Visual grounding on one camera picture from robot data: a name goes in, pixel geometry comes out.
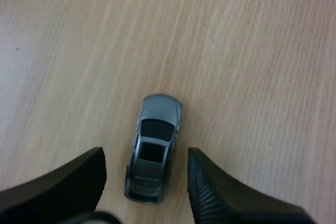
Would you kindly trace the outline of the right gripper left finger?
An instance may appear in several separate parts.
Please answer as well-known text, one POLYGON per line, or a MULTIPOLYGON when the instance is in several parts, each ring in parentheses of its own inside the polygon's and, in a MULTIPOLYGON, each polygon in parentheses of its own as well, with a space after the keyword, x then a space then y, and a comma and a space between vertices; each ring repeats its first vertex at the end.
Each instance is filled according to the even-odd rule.
POLYGON ((120 223, 97 210, 107 181, 102 147, 29 182, 1 191, 1 223, 120 223))

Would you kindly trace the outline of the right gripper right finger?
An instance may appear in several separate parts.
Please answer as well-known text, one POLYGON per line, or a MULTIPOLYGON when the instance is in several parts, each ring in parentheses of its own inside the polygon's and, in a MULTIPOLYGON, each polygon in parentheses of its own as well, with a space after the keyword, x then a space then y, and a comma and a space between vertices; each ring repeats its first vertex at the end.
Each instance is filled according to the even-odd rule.
POLYGON ((235 179, 199 148, 188 149, 187 191, 195 223, 314 223, 301 207, 235 179))

